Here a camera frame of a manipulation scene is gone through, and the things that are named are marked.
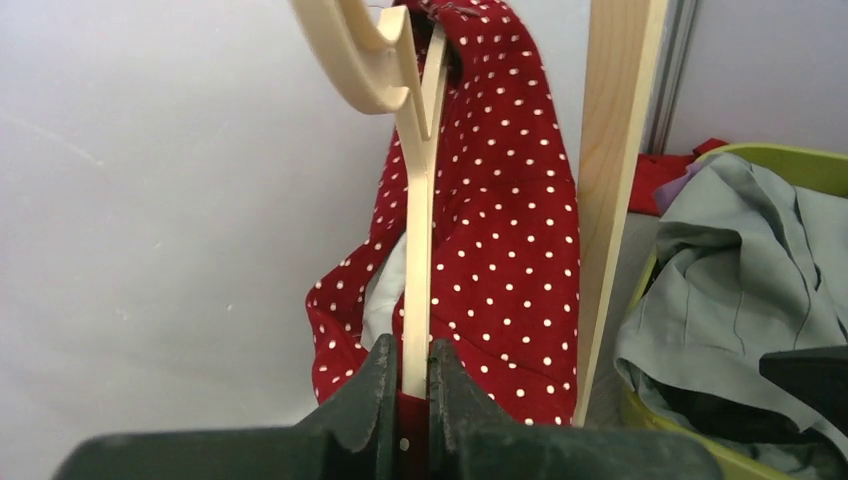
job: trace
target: wooden plank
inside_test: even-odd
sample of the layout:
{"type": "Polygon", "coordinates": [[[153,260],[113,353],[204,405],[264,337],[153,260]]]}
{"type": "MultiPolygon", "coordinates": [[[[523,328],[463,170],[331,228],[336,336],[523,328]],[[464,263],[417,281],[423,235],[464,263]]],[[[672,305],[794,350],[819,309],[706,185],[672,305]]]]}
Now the wooden plank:
{"type": "Polygon", "coordinates": [[[577,426],[590,402],[667,7],[668,0],[592,0],[577,183],[577,426]]]}

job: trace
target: metal strip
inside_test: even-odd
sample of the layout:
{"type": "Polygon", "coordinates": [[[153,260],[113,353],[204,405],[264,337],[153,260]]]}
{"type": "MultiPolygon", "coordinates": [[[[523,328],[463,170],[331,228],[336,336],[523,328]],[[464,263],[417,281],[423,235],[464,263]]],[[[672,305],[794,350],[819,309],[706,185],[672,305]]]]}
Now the metal strip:
{"type": "Polygon", "coordinates": [[[659,53],[660,70],[657,72],[654,91],[651,94],[648,128],[645,129],[642,138],[642,151],[646,153],[665,151],[674,109],[677,105],[680,77],[686,64],[686,53],[698,10],[698,0],[670,0],[670,2],[665,38],[659,53]]]}

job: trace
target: red polka dot fabric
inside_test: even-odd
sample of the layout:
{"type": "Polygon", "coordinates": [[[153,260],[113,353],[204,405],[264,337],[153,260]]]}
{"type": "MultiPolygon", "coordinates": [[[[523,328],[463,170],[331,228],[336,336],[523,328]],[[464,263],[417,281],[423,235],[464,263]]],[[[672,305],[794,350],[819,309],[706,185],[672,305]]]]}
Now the red polka dot fabric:
{"type": "MultiPolygon", "coordinates": [[[[577,385],[576,189],[539,51],[503,1],[403,3],[431,10],[462,61],[437,155],[432,336],[450,339],[477,384],[517,421],[568,425],[577,385]]],[[[395,133],[369,238],[306,299],[319,402],[367,355],[358,341],[365,288],[404,231],[406,194],[395,133]]],[[[401,298],[398,338],[403,313],[401,298]]]]}

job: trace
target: white wall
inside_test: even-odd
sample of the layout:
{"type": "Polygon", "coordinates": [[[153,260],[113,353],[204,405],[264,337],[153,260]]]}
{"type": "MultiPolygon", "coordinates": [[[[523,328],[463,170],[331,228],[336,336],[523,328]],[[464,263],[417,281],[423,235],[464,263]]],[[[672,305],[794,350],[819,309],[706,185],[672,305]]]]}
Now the white wall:
{"type": "Polygon", "coordinates": [[[848,153],[848,2],[709,0],[698,8],[669,152],[713,136],[848,153]]]}
{"type": "MultiPolygon", "coordinates": [[[[587,5],[518,5],[575,159],[587,5]]],[[[364,238],[390,131],[282,0],[0,2],[0,477],[308,413],[304,295],[364,238]]]]}

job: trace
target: yellow-green laundry basket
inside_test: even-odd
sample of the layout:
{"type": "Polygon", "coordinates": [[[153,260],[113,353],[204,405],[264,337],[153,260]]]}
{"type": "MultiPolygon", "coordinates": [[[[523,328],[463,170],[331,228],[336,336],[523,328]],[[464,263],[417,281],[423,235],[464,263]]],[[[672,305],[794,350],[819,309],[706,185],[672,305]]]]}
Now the yellow-green laundry basket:
{"type": "MultiPolygon", "coordinates": [[[[792,185],[848,197],[848,156],[846,155],[768,143],[727,145],[709,152],[708,155],[719,152],[733,153],[755,165],[768,168],[792,185]]],[[[697,161],[702,161],[704,158],[702,156],[697,161]]],[[[630,302],[630,310],[636,306],[650,287],[656,266],[657,257],[652,253],[642,272],[642,278],[636,286],[636,292],[630,302]]],[[[792,477],[784,473],[654,414],[629,389],[625,389],[622,396],[621,417],[624,424],[629,427],[665,430],[694,437],[718,459],[726,480],[792,480],[792,477]]]]}

